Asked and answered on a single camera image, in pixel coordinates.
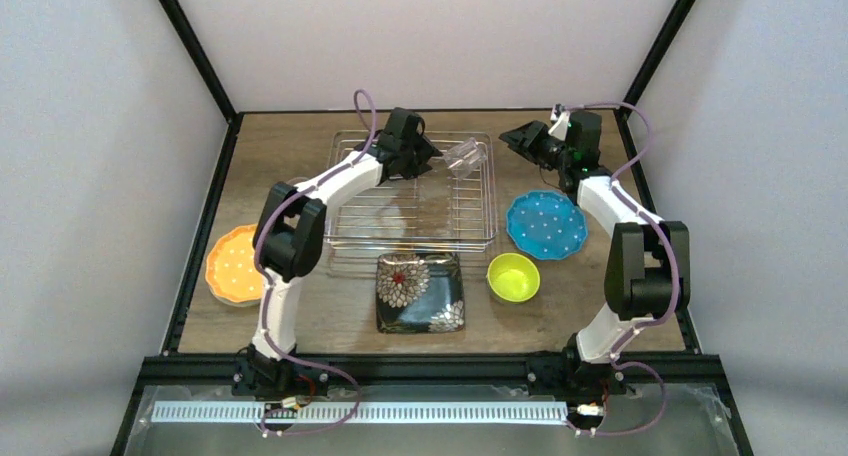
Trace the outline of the clear plastic cup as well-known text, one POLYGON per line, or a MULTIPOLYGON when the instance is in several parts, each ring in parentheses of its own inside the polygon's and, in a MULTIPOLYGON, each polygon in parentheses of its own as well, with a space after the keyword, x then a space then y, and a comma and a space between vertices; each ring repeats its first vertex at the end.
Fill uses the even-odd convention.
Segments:
POLYGON ((487 159, 485 149, 474 137, 443 152, 443 160, 457 180, 466 179, 473 172, 481 169, 487 159))

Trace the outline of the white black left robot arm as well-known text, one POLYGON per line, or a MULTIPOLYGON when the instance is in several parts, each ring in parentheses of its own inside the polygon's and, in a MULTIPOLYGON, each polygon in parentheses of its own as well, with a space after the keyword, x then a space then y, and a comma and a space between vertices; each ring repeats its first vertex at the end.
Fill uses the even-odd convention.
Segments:
POLYGON ((360 193, 393 177, 416 179, 440 151, 426 135, 418 113, 397 107, 385 126, 323 173, 298 185, 275 184, 268 193, 253 237, 254 266, 263 295, 247 349, 253 385, 282 391, 296 367, 295 318, 305 278, 319 262, 326 223, 360 193))

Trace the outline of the yellow green bowl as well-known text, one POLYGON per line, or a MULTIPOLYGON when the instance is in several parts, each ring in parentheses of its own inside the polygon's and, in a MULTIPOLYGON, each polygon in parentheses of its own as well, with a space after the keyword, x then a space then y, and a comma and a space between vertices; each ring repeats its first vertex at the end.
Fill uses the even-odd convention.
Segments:
POLYGON ((491 260, 486 282, 493 297, 509 304, 528 302, 538 293, 541 275, 534 262, 519 253, 502 253, 491 260))

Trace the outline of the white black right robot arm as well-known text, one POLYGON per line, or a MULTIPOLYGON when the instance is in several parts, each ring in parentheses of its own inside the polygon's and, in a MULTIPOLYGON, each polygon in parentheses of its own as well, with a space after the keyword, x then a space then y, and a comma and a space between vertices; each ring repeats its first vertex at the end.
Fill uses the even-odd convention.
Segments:
POLYGON ((499 138, 539 169, 557 173, 567 215, 589 215, 610 236, 605 303, 569 349, 582 365, 614 365, 640 333, 688 306, 689 231, 645 208, 602 165, 599 115, 556 109, 551 119, 531 121, 499 138))

